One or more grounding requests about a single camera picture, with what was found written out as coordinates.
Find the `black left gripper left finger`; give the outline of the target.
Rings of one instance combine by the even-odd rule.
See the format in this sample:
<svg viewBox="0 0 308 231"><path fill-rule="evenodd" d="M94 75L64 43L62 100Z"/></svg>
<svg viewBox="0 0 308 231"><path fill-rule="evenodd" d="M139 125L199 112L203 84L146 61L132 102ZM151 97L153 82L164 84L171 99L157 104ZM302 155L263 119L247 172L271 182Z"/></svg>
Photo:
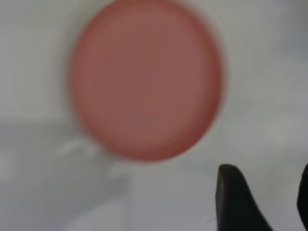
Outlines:
<svg viewBox="0 0 308 231"><path fill-rule="evenodd" d="M238 167L231 164L218 167L215 201L218 231L272 230Z"/></svg>

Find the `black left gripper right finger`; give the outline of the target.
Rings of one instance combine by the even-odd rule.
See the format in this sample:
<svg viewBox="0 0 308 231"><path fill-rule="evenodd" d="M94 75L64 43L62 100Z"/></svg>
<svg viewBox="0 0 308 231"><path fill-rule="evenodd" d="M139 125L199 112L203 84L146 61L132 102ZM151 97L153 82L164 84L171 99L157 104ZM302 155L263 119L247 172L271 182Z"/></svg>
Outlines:
<svg viewBox="0 0 308 231"><path fill-rule="evenodd" d="M297 210L303 223L308 222L308 164L306 164L302 173L298 197Z"/></svg>

